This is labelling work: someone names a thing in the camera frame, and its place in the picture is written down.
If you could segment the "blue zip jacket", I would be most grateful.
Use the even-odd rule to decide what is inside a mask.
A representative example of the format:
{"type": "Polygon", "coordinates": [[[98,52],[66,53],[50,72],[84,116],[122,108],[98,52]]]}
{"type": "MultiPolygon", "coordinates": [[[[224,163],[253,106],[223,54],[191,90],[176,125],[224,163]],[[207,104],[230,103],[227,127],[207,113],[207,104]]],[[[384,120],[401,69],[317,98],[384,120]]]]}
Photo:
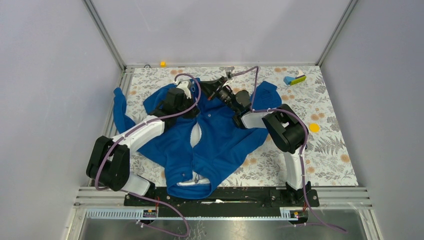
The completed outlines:
{"type": "Polygon", "coordinates": [[[209,197],[248,154],[262,146],[268,136],[264,128],[236,127],[234,112],[222,101],[208,100],[198,88],[199,114],[179,117],[176,124],[142,146],[138,152],[164,168],[167,193],[200,200],[209,197]]]}

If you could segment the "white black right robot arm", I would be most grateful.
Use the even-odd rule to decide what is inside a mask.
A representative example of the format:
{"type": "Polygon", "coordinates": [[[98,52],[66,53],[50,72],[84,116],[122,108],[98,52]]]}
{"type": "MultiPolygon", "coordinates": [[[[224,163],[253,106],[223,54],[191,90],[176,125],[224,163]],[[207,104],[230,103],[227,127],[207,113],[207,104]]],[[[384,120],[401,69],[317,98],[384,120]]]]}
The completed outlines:
{"type": "Polygon", "coordinates": [[[232,112],[231,122],[240,131],[267,131],[274,145],[283,152],[287,168],[287,201],[293,206],[307,199],[311,184],[305,176],[304,152],[309,131],[302,120],[280,98],[274,98],[277,88],[266,81],[255,84],[253,93],[234,92],[229,76],[202,81],[200,89],[208,101],[218,100],[232,112]]]}

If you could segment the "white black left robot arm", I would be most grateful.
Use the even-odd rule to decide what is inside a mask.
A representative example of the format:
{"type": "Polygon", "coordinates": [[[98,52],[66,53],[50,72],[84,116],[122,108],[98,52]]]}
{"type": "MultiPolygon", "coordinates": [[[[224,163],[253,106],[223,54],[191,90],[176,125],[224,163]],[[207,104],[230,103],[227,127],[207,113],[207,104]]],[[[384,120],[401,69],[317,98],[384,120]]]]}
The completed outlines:
{"type": "Polygon", "coordinates": [[[86,175],[96,186],[134,193],[142,205],[152,204],[155,192],[150,188],[151,183],[130,171],[130,156],[152,139],[173,129],[178,118],[196,116],[194,90],[193,86],[182,84],[170,88],[164,100],[144,121],[112,138],[100,136],[94,143],[86,175]]]}

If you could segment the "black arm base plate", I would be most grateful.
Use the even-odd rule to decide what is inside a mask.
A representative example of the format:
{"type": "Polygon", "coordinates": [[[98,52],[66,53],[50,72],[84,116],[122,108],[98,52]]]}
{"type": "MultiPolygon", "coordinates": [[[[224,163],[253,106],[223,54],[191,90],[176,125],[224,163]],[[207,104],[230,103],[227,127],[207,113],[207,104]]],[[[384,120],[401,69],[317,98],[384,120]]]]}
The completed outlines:
{"type": "Polygon", "coordinates": [[[126,195],[126,207],[152,207],[154,210],[178,210],[181,214],[194,216],[276,216],[277,210],[302,211],[309,202],[311,207],[319,207],[318,193],[309,189],[303,192],[287,190],[285,187],[218,187],[210,196],[203,199],[185,199],[171,196],[165,187],[151,187],[146,195],[165,205],[150,202],[133,195],[126,195]]]}

